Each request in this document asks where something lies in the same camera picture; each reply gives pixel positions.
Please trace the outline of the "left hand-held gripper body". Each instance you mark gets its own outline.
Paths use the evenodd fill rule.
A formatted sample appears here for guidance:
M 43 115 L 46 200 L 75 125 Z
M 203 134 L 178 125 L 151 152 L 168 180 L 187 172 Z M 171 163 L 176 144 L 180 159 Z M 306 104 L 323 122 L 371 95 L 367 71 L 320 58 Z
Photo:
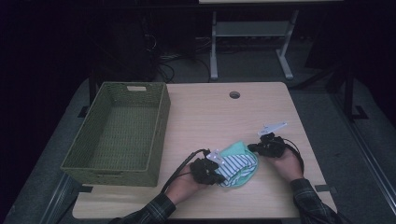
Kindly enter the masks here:
M 211 185 L 217 179 L 219 164 L 213 161 L 214 157 L 209 149 L 205 149 L 203 154 L 202 159 L 198 158 L 190 165 L 191 174 L 197 183 Z

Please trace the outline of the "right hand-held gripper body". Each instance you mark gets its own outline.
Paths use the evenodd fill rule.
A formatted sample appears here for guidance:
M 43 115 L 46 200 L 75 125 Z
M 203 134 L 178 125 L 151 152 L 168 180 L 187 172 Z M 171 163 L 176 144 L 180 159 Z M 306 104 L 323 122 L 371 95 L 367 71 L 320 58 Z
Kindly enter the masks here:
M 286 122 L 264 125 L 259 131 L 260 143 L 258 153 L 264 157 L 280 158 L 286 148 L 286 144 L 280 136 L 275 136 L 275 131 L 287 126 Z

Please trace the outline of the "mint green baby garment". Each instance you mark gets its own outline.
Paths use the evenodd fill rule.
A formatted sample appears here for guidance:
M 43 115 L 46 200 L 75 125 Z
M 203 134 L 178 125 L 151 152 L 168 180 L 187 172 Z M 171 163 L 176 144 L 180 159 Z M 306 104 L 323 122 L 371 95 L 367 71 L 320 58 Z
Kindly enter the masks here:
M 225 180 L 219 183 L 224 188 L 237 188 L 245 185 L 258 169 L 257 156 L 244 142 L 233 143 L 220 153 L 223 164 L 216 170 Z

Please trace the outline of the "person's left hand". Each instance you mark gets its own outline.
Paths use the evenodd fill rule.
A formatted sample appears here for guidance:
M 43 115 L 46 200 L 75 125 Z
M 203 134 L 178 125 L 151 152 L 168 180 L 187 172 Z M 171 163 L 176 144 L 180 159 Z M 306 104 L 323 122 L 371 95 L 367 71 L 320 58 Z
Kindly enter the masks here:
M 178 205 L 189 199 L 199 190 L 205 188 L 206 185 L 199 184 L 194 180 L 190 166 L 186 165 L 181 170 L 181 175 L 169 185 L 168 189 L 165 191 L 165 195 L 174 205 Z

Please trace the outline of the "person's right hand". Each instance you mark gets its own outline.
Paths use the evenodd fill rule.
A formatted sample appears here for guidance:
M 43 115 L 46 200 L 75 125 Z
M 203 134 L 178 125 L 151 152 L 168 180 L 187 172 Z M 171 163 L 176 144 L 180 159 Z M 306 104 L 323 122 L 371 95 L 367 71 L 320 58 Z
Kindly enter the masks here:
M 289 149 L 286 149 L 280 158 L 266 158 L 266 160 L 288 183 L 304 177 L 297 157 Z

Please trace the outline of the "green woven basket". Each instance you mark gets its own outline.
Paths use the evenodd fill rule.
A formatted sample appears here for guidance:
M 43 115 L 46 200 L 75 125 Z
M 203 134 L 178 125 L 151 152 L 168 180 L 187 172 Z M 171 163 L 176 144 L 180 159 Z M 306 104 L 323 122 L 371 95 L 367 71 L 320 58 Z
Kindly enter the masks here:
M 155 187 L 170 106 L 164 83 L 103 83 L 61 169 L 81 184 Z

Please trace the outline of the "black metal stand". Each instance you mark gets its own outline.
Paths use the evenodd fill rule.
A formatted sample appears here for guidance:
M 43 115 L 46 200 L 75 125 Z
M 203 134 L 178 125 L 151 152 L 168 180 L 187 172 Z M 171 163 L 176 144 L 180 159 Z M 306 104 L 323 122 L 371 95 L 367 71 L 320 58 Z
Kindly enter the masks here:
M 344 88 L 342 97 L 342 111 L 350 122 L 356 119 L 368 119 L 369 117 L 360 105 L 354 105 L 354 74 L 351 67 L 341 63 L 335 65 L 331 71 L 331 77 L 326 84 L 329 93 L 337 93 Z

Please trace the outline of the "aluminium frame rail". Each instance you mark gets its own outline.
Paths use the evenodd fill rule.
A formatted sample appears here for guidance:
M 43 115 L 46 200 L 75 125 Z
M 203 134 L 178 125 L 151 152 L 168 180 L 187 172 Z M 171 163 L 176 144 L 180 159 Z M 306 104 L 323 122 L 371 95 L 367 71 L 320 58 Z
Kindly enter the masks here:
M 74 180 L 69 175 L 62 174 L 39 224 L 60 224 L 75 200 L 73 190 Z
M 382 115 L 377 119 L 366 117 L 360 105 L 353 105 L 353 114 L 349 115 L 346 97 L 335 94 L 332 101 L 357 143 L 383 198 L 396 216 L 396 152 L 393 151 L 396 131 L 387 123 L 381 124 L 385 120 Z

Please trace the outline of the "grey metal frame desk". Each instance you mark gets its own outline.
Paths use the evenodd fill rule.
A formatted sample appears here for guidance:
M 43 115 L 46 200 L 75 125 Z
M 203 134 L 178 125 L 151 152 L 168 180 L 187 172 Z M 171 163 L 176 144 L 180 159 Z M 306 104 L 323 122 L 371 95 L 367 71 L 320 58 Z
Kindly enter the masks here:
M 286 80 L 293 79 L 293 73 L 287 59 L 287 50 L 293 35 L 296 22 L 304 7 L 321 4 L 342 3 L 343 0 L 198 0 L 200 7 L 211 7 L 211 42 L 209 54 L 209 79 L 219 78 L 217 40 L 219 37 L 281 37 L 283 43 L 276 49 L 277 61 Z M 263 19 L 261 21 L 222 21 L 219 19 L 220 8 L 235 10 L 290 10 L 284 19 Z

